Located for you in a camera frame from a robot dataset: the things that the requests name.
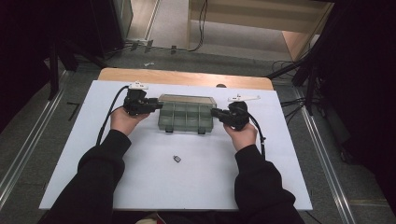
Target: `black controller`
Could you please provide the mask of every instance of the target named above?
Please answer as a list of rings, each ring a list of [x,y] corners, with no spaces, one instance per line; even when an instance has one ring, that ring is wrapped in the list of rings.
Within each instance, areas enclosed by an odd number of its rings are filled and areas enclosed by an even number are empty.
[[[159,102],[158,98],[145,98],[145,96],[145,91],[129,89],[123,104],[126,112],[133,116],[149,114],[163,108],[163,102]]]
[[[228,105],[228,108],[230,110],[212,108],[210,114],[212,117],[218,118],[220,122],[241,131],[249,122],[248,105],[244,101],[233,102]]]

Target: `clear plastic box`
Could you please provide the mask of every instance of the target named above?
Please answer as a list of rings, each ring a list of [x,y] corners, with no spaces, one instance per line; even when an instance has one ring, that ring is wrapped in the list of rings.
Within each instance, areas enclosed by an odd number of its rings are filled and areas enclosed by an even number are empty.
[[[173,131],[211,133],[213,118],[211,108],[216,108],[212,97],[163,94],[158,126],[167,133]]]

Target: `metal frame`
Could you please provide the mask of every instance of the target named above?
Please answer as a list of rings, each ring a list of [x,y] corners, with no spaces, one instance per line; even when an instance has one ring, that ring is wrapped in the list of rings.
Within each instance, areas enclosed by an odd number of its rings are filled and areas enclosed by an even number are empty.
[[[46,106],[43,109],[43,112],[35,123],[35,126],[33,127],[32,131],[30,131],[18,155],[15,157],[14,162],[11,163],[6,175],[0,182],[0,211],[3,209],[9,194],[13,190],[23,171],[23,168],[25,167],[26,163],[29,161],[30,156],[35,150],[35,146],[37,145],[41,134],[46,129],[53,112],[55,111],[60,100],[62,99],[66,84],[73,74],[74,72],[70,71],[64,71],[62,73],[60,78],[60,90],[54,96],[52,101],[47,102]]]
[[[304,97],[303,92],[298,88],[294,88],[294,91],[297,98]],[[341,183],[338,180],[337,174],[334,171],[334,168],[332,167],[332,162],[330,161],[326,147],[324,146],[323,141],[320,137],[317,124],[315,123],[315,119],[313,116],[309,115],[305,106],[302,108],[302,112],[306,123],[306,127],[308,128],[308,131],[311,134],[312,141],[315,146],[315,150],[318,153],[320,164],[326,176],[327,182],[332,192],[332,196],[334,198],[335,204],[338,208],[338,212],[340,213],[341,219],[345,224],[354,224],[356,223],[356,220],[353,217],[352,211],[349,206],[349,202],[347,200],[347,196],[345,195],[343,188],[341,187]]]

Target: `white table surface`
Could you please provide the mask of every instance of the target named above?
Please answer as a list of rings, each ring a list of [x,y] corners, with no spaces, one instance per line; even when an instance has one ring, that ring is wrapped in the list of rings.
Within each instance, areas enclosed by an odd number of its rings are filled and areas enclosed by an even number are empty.
[[[81,156],[95,145],[99,129],[117,91],[128,82],[94,81],[64,151],[49,182],[40,209],[50,209],[77,172]],[[149,84],[146,97],[161,94],[211,96],[227,109],[228,97],[257,96],[247,101],[248,111],[260,123],[266,159],[282,174],[283,187],[294,194],[298,210],[311,210],[305,182],[290,133],[275,91],[242,90]],[[122,105],[124,91],[115,107]],[[125,172],[114,193],[114,208],[121,210],[235,210],[234,179],[238,174],[235,150],[222,123],[214,119],[212,133],[165,133],[158,128],[159,111],[138,124],[129,136],[132,145],[123,159]],[[109,129],[107,123],[104,136]],[[181,162],[173,157],[179,156]]]

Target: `wooden surface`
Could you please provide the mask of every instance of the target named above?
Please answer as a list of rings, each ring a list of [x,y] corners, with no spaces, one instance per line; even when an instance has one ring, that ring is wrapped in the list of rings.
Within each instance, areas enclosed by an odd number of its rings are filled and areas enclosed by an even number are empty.
[[[273,85],[266,77],[237,77],[205,73],[187,73],[148,69],[105,68],[98,80],[141,81],[155,84],[175,84],[216,87],[223,84],[228,88],[272,91]]]
[[[328,3],[318,8],[318,16],[315,21],[312,21],[312,25],[307,26],[307,31],[304,33],[296,33],[291,31],[283,31],[283,37],[285,38],[286,45],[290,53],[290,57],[297,61],[304,54],[304,51],[308,49],[308,45],[315,35],[321,33],[329,13],[332,11],[333,3]]]
[[[190,1],[190,18],[198,21],[205,0]],[[283,31],[290,56],[297,61],[313,36],[320,34],[332,5],[309,0],[211,0],[205,20]]]
[[[205,0],[191,0],[191,19],[199,20]],[[309,0],[210,0],[206,21],[306,33],[317,26],[331,3]]]

